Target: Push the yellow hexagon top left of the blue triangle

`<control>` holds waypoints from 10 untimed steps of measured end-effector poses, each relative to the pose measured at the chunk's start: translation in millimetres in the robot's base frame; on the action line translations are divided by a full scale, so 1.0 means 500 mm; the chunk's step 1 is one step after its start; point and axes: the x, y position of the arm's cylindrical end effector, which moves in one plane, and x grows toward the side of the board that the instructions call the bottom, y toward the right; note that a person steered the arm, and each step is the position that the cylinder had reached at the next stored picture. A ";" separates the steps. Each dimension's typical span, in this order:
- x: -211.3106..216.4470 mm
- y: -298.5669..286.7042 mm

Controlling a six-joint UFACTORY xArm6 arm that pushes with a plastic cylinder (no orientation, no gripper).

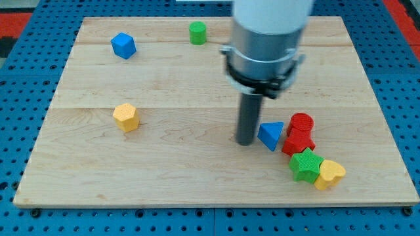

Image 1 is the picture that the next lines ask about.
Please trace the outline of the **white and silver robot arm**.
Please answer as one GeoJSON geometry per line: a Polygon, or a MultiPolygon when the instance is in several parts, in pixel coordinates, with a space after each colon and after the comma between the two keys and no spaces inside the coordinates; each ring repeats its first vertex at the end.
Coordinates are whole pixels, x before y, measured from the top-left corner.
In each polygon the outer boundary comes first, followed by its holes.
{"type": "Polygon", "coordinates": [[[226,77],[246,95],[271,99],[295,80],[303,56],[299,42],[313,0],[234,0],[226,77]]]}

